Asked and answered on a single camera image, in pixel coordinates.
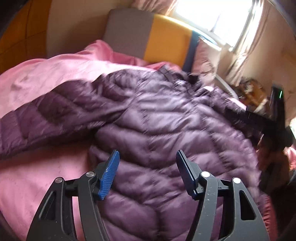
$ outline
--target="yellow cushion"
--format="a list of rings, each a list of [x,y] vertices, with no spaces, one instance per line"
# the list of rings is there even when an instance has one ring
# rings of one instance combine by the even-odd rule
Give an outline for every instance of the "yellow cushion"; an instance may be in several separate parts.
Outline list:
[[[192,29],[172,18],[155,14],[144,60],[157,63],[168,61],[181,68],[191,41]]]

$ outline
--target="orange wall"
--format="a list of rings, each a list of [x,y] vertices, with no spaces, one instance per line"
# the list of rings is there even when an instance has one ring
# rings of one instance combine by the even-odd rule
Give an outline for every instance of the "orange wall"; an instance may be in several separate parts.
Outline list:
[[[0,74],[32,58],[46,57],[46,29],[51,0],[30,0],[0,39]]]

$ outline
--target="window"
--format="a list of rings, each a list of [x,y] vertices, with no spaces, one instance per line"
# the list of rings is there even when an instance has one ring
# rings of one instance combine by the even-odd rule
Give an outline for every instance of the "window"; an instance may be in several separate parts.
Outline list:
[[[179,0],[175,17],[218,42],[235,47],[246,29],[253,0]]]
[[[291,121],[290,128],[294,134],[294,137],[296,138],[296,118]]]

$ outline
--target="metal screw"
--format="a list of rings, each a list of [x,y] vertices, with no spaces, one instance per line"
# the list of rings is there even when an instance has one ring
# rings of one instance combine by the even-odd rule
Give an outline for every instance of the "metal screw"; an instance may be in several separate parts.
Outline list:
[[[61,177],[58,177],[58,178],[56,178],[55,179],[55,183],[61,183],[63,181],[63,178],[61,178]]]
[[[87,176],[87,177],[93,177],[93,176],[94,176],[94,172],[87,172],[87,173],[86,173],[86,176]]]
[[[201,172],[201,175],[203,177],[209,177],[210,176],[210,173],[209,172],[206,172],[206,171],[203,171],[203,172]]]
[[[239,184],[241,182],[241,180],[238,177],[235,177],[234,179],[232,179],[234,183]]]

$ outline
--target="blue gripper pad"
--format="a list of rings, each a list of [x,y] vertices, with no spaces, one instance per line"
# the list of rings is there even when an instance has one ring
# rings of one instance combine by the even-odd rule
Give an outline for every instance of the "blue gripper pad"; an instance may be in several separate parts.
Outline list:
[[[98,193],[98,196],[101,200],[103,200],[110,191],[113,179],[119,165],[119,160],[119,152],[114,150],[104,165],[104,172],[101,173],[100,177],[98,177],[100,179],[100,191]]]

